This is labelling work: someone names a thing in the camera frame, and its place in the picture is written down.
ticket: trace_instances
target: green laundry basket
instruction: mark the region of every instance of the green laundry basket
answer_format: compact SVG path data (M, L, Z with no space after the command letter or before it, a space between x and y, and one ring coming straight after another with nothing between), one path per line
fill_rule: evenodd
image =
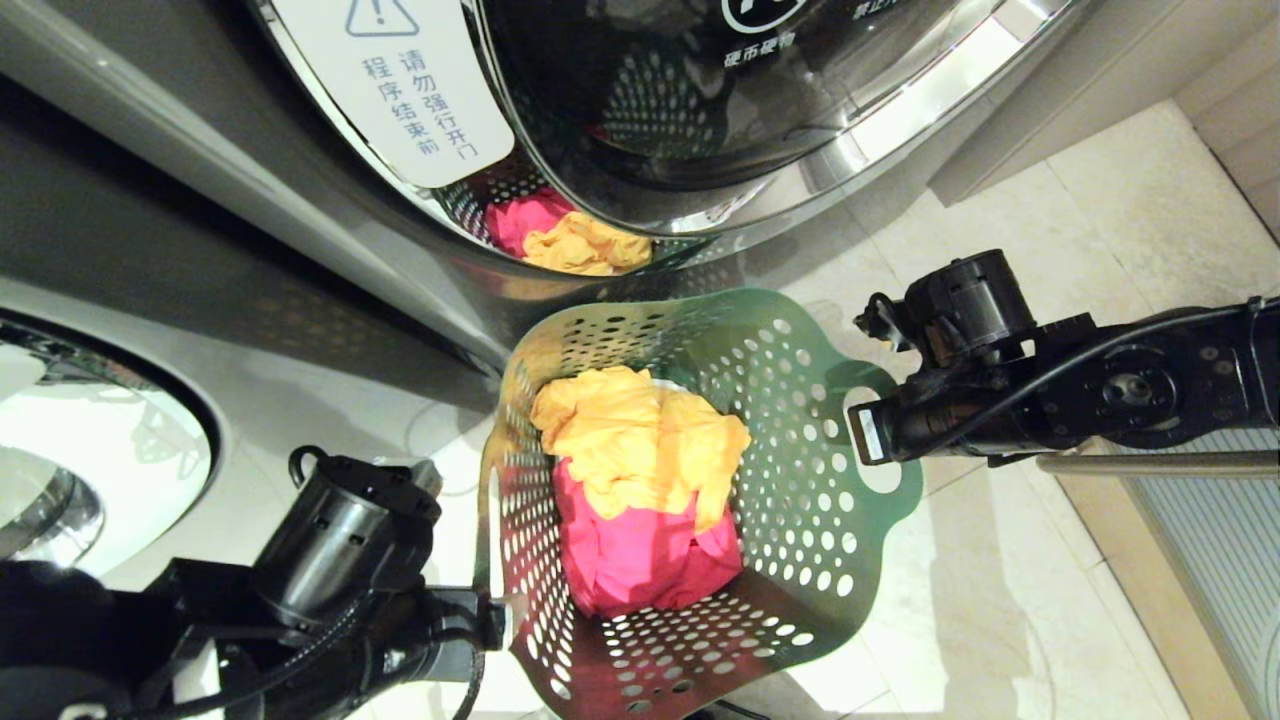
M751 432L730 498L746 570L685 610L588 619L561 570L553 460L529 414L544 383L612 365L649 368ZM550 710L682 717L858 632L884 536L923 487L916 462L892 492L859 478L844 415L859 387L883 396L893 380L837 352L803 307L763 290L584 305L525 336L503 377L481 477L497 488L506 592L527 601L512 652Z

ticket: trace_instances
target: tile floor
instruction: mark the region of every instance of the tile floor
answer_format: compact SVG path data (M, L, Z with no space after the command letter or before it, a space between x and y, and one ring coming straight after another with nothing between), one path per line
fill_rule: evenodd
M842 351L899 378L914 357L891 355L851 328L867 295L901 296L914 278L989 247L1005 250L1041 322L1085 310L1100 323L1126 322L1280 292L1280 250L1171 102L956 206L925 193L870 237L844 206L801 229L847 250L781 290ZM442 523L457 524L442 537L468 536L488 432L483 423L435 456L448 478ZM890 533L863 630L733 700L776 720L1187 717L1053 478L1029 464L988 470L968 459L929 460L925 474L925 498ZM468 579L467 542L452 548L467 559L462 565L433 559L433 580ZM445 717L461 694L406 685L361 715ZM474 717L541 717L540 706L513 659L493 656Z

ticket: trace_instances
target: clothes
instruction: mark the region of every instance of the clothes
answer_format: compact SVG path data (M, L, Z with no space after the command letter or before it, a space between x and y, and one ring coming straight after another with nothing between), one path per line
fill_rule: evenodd
M547 232L530 232L525 259L540 268L579 275L612 275L653 259L653 241L612 228L582 213L570 213Z
M616 618L643 607L678 610L742 571L727 509L700 534L694 533L692 502L678 514L627 509L604 519L586 500L585 483L570 469L571 461L562 460L552 482L562 518L561 564L573 603L585 615Z
M550 232L573 205L549 187L507 202L495 202L484 213L494 243L508 255L525 256L525 238L531 232Z
M746 425L704 398L653 384L648 370L586 370L543 386L530 416L543 450L573 459L573 477L604 519L628 509L684 512L695 533L721 521Z

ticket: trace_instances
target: pink cloth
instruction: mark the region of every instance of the pink cloth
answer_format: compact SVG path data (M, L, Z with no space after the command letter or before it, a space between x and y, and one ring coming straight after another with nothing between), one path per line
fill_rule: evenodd
M561 218L573 210L564 196L549 187L532 195L495 202L484 211L484 224L493 241L508 255L525 256L525 236L550 232Z
M582 483L556 465L561 561L570 594L588 616L616 618L643 607L678 610L724 587L742 571L733 516L694 534L695 497L681 515L630 507L612 520L586 501Z

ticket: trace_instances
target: yellow cloth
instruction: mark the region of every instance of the yellow cloth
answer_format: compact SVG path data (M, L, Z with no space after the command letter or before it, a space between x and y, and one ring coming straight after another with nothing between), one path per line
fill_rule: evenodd
M571 211L549 232L525 236L525 260L579 275L612 275L653 259L653 241Z
M627 507L680 514L694 493L694 532L724 514L730 483L751 442L746 425L704 398L653 384L649 370L586 370L543 386L531 420L543 450L571 457L605 520Z

